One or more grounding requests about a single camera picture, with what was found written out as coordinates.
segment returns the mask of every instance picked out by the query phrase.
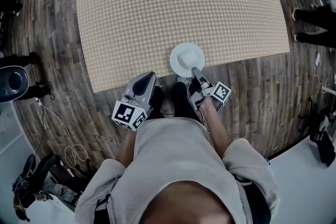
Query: beige patterned table surface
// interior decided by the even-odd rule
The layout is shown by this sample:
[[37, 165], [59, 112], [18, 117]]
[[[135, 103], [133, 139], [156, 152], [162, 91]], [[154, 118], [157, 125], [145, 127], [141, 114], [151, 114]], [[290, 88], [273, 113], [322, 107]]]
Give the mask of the beige patterned table surface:
[[206, 66], [289, 51], [279, 0], [77, 0], [77, 12], [94, 92], [172, 74], [182, 42], [198, 44]]

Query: beige sweatshirt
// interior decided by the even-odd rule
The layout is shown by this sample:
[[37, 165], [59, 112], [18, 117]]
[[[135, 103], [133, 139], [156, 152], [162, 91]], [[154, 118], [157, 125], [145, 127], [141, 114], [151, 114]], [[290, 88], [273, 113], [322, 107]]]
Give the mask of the beige sweatshirt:
[[138, 129], [131, 165], [125, 168], [113, 159], [105, 160], [81, 195], [75, 217], [80, 224], [93, 223], [97, 200], [111, 193], [107, 204], [110, 223], [138, 224], [162, 189], [173, 182], [190, 180], [217, 195], [236, 224], [250, 224], [234, 176], [249, 179], [259, 187], [273, 218], [279, 205], [274, 175], [247, 140], [233, 141], [220, 158], [205, 127], [195, 120], [149, 120]]

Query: wooden floor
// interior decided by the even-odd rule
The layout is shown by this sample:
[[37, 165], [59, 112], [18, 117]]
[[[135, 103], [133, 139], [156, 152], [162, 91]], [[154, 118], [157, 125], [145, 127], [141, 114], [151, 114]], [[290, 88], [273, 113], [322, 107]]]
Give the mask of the wooden floor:
[[[315, 27], [290, 18], [293, 7], [309, 8], [315, 0], [280, 0], [287, 22], [290, 53], [229, 63], [206, 68], [208, 77], [229, 86], [232, 99], [219, 111], [223, 123], [234, 137], [245, 137], [265, 156], [286, 147], [300, 137], [298, 114], [309, 109], [308, 97], [321, 104], [317, 79], [313, 75], [316, 53], [322, 52], [322, 67], [317, 74], [324, 83], [332, 83], [331, 57], [326, 48], [293, 43], [292, 35], [314, 31]], [[116, 127], [110, 116], [122, 89], [94, 94], [90, 85], [78, 30], [76, 0], [21, 0], [23, 10], [11, 23], [8, 53], [27, 55], [36, 51], [43, 68], [29, 66], [32, 82], [46, 77], [53, 84], [55, 100], [45, 106], [60, 115], [75, 143], [83, 144], [93, 164], [114, 158], [125, 129]], [[163, 79], [167, 89], [173, 76]], [[331, 104], [330, 95], [324, 103]], [[46, 133], [42, 127], [42, 109], [34, 100], [15, 101], [15, 107], [34, 147], [42, 141], [39, 156], [54, 152], [64, 157], [70, 144], [56, 117], [45, 112]], [[169, 101], [165, 112], [171, 113]]]

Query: white plate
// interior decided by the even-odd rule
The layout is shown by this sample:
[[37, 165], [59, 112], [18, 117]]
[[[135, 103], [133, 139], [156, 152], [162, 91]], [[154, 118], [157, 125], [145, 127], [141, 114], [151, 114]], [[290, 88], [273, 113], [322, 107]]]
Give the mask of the white plate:
[[202, 49], [191, 42], [184, 42], [181, 43], [179, 45], [177, 45], [172, 53], [170, 54], [170, 66], [172, 67], [173, 71], [178, 74], [181, 77], [185, 77], [185, 78], [190, 78], [192, 77], [192, 72], [190, 69], [185, 69], [184, 67], [181, 66], [180, 62], [178, 61], [177, 56], [186, 51], [186, 50], [191, 50], [193, 53], [196, 54], [197, 56], [197, 65], [196, 67], [199, 70], [202, 70], [204, 67], [204, 62], [205, 62], [205, 58], [204, 58], [204, 53], [202, 51]]

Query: dark wood floor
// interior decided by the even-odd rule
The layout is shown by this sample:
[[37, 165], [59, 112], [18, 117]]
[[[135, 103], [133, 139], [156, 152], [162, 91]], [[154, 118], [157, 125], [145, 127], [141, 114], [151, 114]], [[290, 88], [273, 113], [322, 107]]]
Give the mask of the dark wood floor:
[[[252, 146], [269, 156], [300, 137], [298, 114], [309, 109], [308, 97], [321, 104], [321, 94], [313, 76], [313, 63], [319, 46], [293, 44], [292, 35], [316, 28], [290, 18], [294, 6], [309, 8], [315, 0], [280, 0], [287, 22], [290, 53], [229, 63], [205, 70], [213, 81], [222, 81], [232, 91], [232, 99], [219, 111], [223, 123], [234, 137], [245, 137]], [[44, 100], [68, 126], [75, 143], [82, 143], [95, 166], [105, 158], [115, 157], [125, 129], [110, 119], [115, 100], [122, 89], [94, 94], [90, 86], [78, 30], [76, 0], [21, 0], [23, 10], [11, 23], [7, 52], [27, 55], [31, 51], [42, 57], [45, 77], [53, 84], [55, 100]], [[322, 51], [322, 67], [317, 71], [321, 81], [332, 82], [331, 57]], [[40, 80], [41, 69], [27, 68], [31, 81]], [[173, 76], [163, 79], [167, 89]], [[324, 103], [333, 98], [326, 94]], [[54, 152], [64, 156], [70, 141], [57, 119], [45, 113], [34, 100], [15, 101], [21, 124], [31, 143], [42, 140], [43, 156]], [[165, 112], [171, 113], [170, 103]]]

